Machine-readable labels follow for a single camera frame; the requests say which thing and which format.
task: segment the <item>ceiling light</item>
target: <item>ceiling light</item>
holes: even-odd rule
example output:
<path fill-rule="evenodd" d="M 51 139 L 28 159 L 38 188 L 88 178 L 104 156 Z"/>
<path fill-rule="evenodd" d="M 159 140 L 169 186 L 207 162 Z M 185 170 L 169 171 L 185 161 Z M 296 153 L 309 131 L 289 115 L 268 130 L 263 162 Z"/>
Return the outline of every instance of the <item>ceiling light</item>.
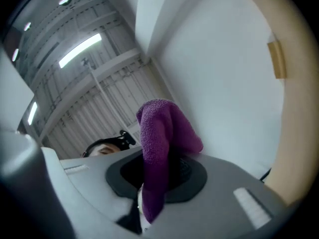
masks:
<path fill-rule="evenodd" d="M 12 56 L 12 62 L 14 62 L 17 59 L 18 54 L 19 54 L 19 49 L 15 49 L 13 56 Z"/>
<path fill-rule="evenodd" d="M 71 2 L 71 0 L 61 0 L 59 2 L 59 5 L 68 5 Z"/>
<path fill-rule="evenodd" d="M 80 54 L 83 50 L 90 47 L 92 44 L 101 41 L 102 37 L 100 34 L 93 35 L 89 39 L 85 40 L 78 46 L 76 46 L 73 50 L 71 50 L 68 54 L 65 55 L 59 62 L 61 68 L 65 67 L 67 63 L 69 63 L 73 58 L 75 58 L 78 54 Z"/>
<path fill-rule="evenodd" d="M 33 117 L 35 115 L 35 111 L 36 111 L 37 108 L 38 108 L 38 105 L 36 104 L 36 102 L 34 102 L 33 105 L 32 105 L 31 111 L 30 111 L 29 118 L 28 118 L 29 125 L 32 124 Z"/>
<path fill-rule="evenodd" d="M 28 22 L 26 25 L 25 25 L 25 27 L 24 27 L 24 31 L 27 31 L 27 30 L 29 30 L 30 29 L 30 27 L 31 27 L 31 22 Z"/>

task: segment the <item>person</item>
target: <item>person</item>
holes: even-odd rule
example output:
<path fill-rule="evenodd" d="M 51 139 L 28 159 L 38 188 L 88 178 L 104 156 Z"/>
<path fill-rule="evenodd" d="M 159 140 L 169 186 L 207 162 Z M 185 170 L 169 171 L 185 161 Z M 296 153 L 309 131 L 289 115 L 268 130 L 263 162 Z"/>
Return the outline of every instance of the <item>person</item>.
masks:
<path fill-rule="evenodd" d="M 121 130 L 120 134 L 121 136 L 118 137 L 100 139 L 92 143 L 83 152 L 82 157 L 93 157 L 116 153 L 130 149 L 130 144 L 136 144 L 135 140 L 128 132 Z"/>

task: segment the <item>fluorescent light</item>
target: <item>fluorescent light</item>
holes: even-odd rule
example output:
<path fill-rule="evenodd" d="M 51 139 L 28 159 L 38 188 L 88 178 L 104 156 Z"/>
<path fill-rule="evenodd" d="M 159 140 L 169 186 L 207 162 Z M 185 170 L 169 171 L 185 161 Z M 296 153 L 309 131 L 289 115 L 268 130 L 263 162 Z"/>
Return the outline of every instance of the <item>fluorescent light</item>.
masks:
<path fill-rule="evenodd" d="M 60 2 L 59 2 L 59 5 L 63 5 L 64 3 L 67 3 L 69 0 L 61 0 Z"/>
<path fill-rule="evenodd" d="M 31 22 L 28 22 L 28 23 L 25 25 L 25 27 L 24 27 L 23 30 L 24 30 L 24 31 L 29 30 L 30 26 L 31 26 Z"/>
<path fill-rule="evenodd" d="M 32 105 L 31 111 L 30 111 L 29 118 L 28 118 L 29 125 L 32 124 L 33 117 L 34 117 L 34 114 L 35 114 L 35 111 L 36 111 L 37 108 L 38 108 L 38 105 L 36 104 L 36 102 L 34 102 L 33 105 Z"/>
<path fill-rule="evenodd" d="M 12 56 L 12 61 L 14 62 L 16 60 L 16 57 L 18 56 L 19 49 L 15 49 L 13 56 Z"/>
<path fill-rule="evenodd" d="M 102 40 L 102 37 L 100 34 L 93 35 L 89 39 L 85 40 L 84 42 L 76 46 L 73 50 L 71 50 L 68 54 L 66 54 L 65 57 L 60 60 L 59 62 L 60 67 L 61 68 L 65 67 L 67 63 L 69 63 L 73 58 L 79 55 L 83 50 L 87 49 L 92 44 L 101 40 Z"/>

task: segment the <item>white pole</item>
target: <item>white pole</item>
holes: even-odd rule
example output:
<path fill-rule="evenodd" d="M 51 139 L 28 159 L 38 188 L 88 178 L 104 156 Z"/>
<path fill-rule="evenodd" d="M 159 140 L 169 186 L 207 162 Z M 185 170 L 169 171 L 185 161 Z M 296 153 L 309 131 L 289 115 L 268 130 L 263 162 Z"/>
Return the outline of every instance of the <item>white pole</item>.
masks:
<path fill-rule="evenodd" d="M 117 117 L 117 119 L 120 121 L 120 123 L 122 124 L 122 127 L 125 131 L 127 131 L 131 137 L 136 141 L 136 143 L 140 144 L 140 142 L 136 139 L 136 137 L 131 133 L 130 129 L 126 126 L 124 120 L 121 118 L 121 116 L 119 115 L 118 111 L 116 110 L 116 108 L 114 107 L 114 105 L 112 104 L 111 100 L 109 99 L 109 97 L 105 94 L 104 90 L 102 89 L 98 79 L 96 78 L 96 76 L 94 75 L 93 69 L 91 67 L 91 63 L 90 61 L 88 62 L 89 65 L 89 70 L 90 73 L 96 83 L 96 86 L 98 87 L 98 89 L 101 91 L 101 94 L 104 98 L 104 100 L 106 101 L 106 103 L 109 105 L 109 107 L 111 108 L 111 110 L 113 111 L 114 115 Z"/>

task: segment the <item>purple towel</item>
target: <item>purple towel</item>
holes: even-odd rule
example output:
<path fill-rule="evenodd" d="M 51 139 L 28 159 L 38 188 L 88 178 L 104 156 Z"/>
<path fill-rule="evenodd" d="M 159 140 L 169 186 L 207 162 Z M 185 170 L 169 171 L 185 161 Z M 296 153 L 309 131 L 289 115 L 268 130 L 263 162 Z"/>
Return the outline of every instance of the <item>purple towel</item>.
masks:
<path fill-rule="evenodd" d="M 182 111 L 169 100 L 146 102 L 136 117 L 141 126 L 144 158 L 142 208 L 145 218 L 152 223 L 164 206 L 170 146 L 185 152 L 199 153 L 203 144 Z"/>

